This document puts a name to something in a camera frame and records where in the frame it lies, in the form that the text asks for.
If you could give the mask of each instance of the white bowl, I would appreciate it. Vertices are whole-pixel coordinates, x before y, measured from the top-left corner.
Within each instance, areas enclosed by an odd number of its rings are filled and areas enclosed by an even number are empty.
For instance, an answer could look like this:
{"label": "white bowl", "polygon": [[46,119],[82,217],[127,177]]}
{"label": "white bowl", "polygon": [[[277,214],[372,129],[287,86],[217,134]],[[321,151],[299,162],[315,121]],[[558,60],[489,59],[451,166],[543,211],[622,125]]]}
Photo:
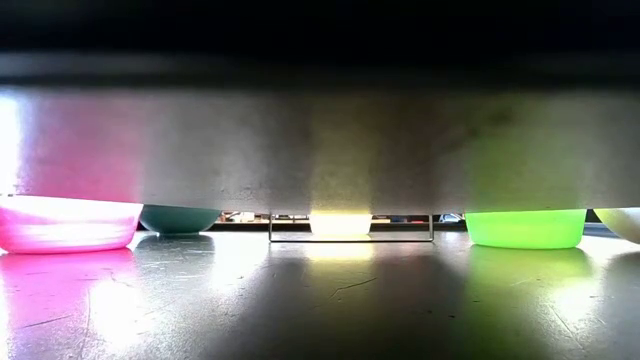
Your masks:
{"label": "white bowl", "polygon": [[594,209],[609,230],[623,239],[640,244],[640,208]]}

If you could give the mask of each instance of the pink bowl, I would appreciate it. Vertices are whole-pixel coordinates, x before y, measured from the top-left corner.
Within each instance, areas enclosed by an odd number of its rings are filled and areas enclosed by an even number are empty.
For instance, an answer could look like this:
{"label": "pink bowl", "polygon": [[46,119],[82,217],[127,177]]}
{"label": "pink bowl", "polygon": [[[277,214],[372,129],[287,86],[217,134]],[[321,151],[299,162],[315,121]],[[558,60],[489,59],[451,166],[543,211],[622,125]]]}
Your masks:
{"label": "pink bowl", "polygon": [[131,242],[141,211],[141,204],[0,197],[0,248],[18,254],[122,248]]}

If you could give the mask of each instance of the bowl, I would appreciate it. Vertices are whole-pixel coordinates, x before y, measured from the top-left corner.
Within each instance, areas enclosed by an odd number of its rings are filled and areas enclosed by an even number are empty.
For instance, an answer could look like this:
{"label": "bowl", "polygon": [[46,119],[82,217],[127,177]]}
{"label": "bowl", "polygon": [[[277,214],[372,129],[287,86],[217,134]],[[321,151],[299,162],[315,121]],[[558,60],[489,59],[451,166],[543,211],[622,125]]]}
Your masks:
{"label": "bowl", "polygon": [[640,208],[594,209],[609,230],[623,239],[640,244]]}
{"label": "bowl", "polygon": [[160,234],[195,234],[213,226],[220,213],[214,209],[145,205],[140,223]]}
{"label": "bowl", "polygon": [[515,249],[566,249],[582,240],[586,210],[467,213],[471,241]]}
{"label": "bowl", "polygon": [[362,236],[369,233],[371,218],[371,214],[312,214],[309,224],[318,236]]}
{"label": "bowl", "polygon": [[37,196],[0,197],[0,248],[16,254],[127,246],[142,205]]}

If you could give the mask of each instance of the scratch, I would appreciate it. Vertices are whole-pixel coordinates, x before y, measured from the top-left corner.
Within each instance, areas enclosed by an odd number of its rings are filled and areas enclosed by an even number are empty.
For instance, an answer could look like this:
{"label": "scratch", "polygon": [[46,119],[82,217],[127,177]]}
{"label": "scratch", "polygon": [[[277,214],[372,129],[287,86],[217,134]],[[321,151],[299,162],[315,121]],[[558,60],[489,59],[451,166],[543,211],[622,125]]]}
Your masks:
{"label": "scratch", "polygon": [[315,310],[319,307],[323,307],[324,305],[325,305],[324,303],[313,305],[312,307],[309,308],[309,311]]}
{"label": "scratch", "polygon": [[369,280],[366,280],[366,281],[363,281],[363,282],[359,282],[357,284],[351,284],[351,285],[347,285],[347,286],[342,286],[342,287],[336,288],[336,291],[334,291],[333,294],[331,294],[331,296],[329,296],[328,300],[332,299],[334,296],[336,296],[342,290],[351,289],[352,287],[368,284],[368,283],[370,283],[372,281],[376,281],[377,279],[378,278],[375,277],[373,279],[369,279]]}
{"label": "scratch", "polygon": [[551,309],[551,311],[553,311],[553,314],[556,316],[556,318],[558,318],[558,320],[560,320],[560,322],[562,323],[562,325],[564,326],[565,330],[567,330],[567,332],[569,333],[569,335],[571,335],[571,339],[573,339],[573,341],[578,344],[578,346],[580,346],[580,349],[582,349],[582,352],[586,353],[587,350],[584,348],[584,346],[582,346],[582,344],[580,343],[580,341],[578,341],[578,339],[576,338],[576,334],[571,330],[571,328],[569,327],[569,325],[567,325],[567,323],[562,320],[562,318],[560,317],[560,315],[558,315],[558,313],[556,312],[556,309],[554,309],[552,306],[549,306],[549,308]]}
{"label": "scratch", "polygon": [[80,360],[82,360],[84,346],[87,343],[87,336],[89,336],[89,325],[91,325],[91,294],[87,291],[87,323],[84,325],[84,335],[82,336],[82,343],[80,343],[80,354],[78,354],[78,359]]}
{"label": "scratch", "polygon": [[133,286],[133,285],[131,285],[131,284],[127,283],[126,281],[122,281],[122,280],[118,280],[118,279],[116,279],[116,276],[115,276],[115,274],[113,273],[113,271],[109,271],[109,273],[110,273],[110,275],[111,275],[111,280],[112,280],[113,282],[118,283],[118,284],[122,284],[122,285],[127,286],[127,287],[130,287],[130,288],[135,287],[135,286]]}
{"label": "scratch", "polygon": [[215,251],[213,251],[213,250],[191,250],[191,249],[189,249],[189,250],[187,250],[185,252],[189,253],[189,254],[213,254]]}
{"label": "scratch", "polygon": [[515,282],[515,283],[513,283],[513,284],[511,284],[511,285],[509,285],[509,286],[518,286],[518,285],[520,285],[520,284],[522,284],[522,283],[526,283],[526,282],[529,282],[529,281],[531,281],[531,280],[533,280],[533,278],[524,279],[524,280],[522,280],[522,281]]}
{"label": "scratch", "polygon": [[178,260],[167,260],[167,261],[154,261],[150,264],[144,264],[142,265],[143,267],[158,267],[158,265],[164,265],[164,264],[175,264],[175,263],[179,263],[180,261]]}
{"label": "scratch", "polygon": [[266,268],[270,268],[272,266],[277,266],[278,264],[269,264],[269,265],[264,265],[258,268],[258,270],[262,270],[262,269],[266,269]]}
{"label": "scratch", "polygon": [[305,277],[307,275],[307,268],[302,269],[302,274],[300,274],[300,282],[304,287],[309,287],[309,284],[305,281]]}
{"label": "scratch", "polygon": [[165,309],[165,308],[167,308],[167,307],[169,307],[170,305],[173,305],[173,304],[174,304],[173,302],[168,302],[168,303],[160,306],[159,308],[147,311],[143,316],[147,316],[147,315],[153,314],[154,312],[163,310],[163,309]]}
{"label": "scratch", "polygon": [[34,326],[44,325],[44,324],[48,324],[50,322],[66,319],[68,317],[71,317],[71,315],[60,316],[60,317],[57,317],[57,318],[54,318],[54,319],[49,319],[49,320],[40,321],[40,322],[37,322],[37,323],[21,326],[18,329],[27,329],[27,328],[34,327]]}
{"label": "scratch", "polygon": [[176,279],[193,279],[193,278],[201,278],[204,275],[202,274],[198,274],[198,275],[177,275]]}

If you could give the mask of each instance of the plastic bowl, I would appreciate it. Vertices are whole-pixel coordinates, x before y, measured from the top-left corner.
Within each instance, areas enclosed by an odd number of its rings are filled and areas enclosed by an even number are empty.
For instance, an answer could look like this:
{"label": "plastic bowl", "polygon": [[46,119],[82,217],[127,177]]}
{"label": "plastic bowl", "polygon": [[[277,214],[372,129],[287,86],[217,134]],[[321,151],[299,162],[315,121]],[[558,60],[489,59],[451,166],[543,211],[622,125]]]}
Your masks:
{"label": "plastic bowl", "polygon": [[0,198],[0,248],[16,254],[127,246],[142,205],[34,196]]}
{"label": "plastic bowl", "polygon": [[160,234],[195,234],[213,226],[220,213],[214,209],[145,205],[140,222]]}
{"label": "plastic bowl", "polygon": [[370,214],[313,214],[309,215],[309,223],[311,232],[314,235],[334,237],[362,236],[369,233],[371,218]]}
{"label": "plastic bowl", "polygon": [[595,209],[609,230],[619,237],[640,244],[640,208]]}
{"label": "plastic bowl", "polygon": [[471,241],[515,249],[566,249],[582,240],[586,210],[466,214]]}

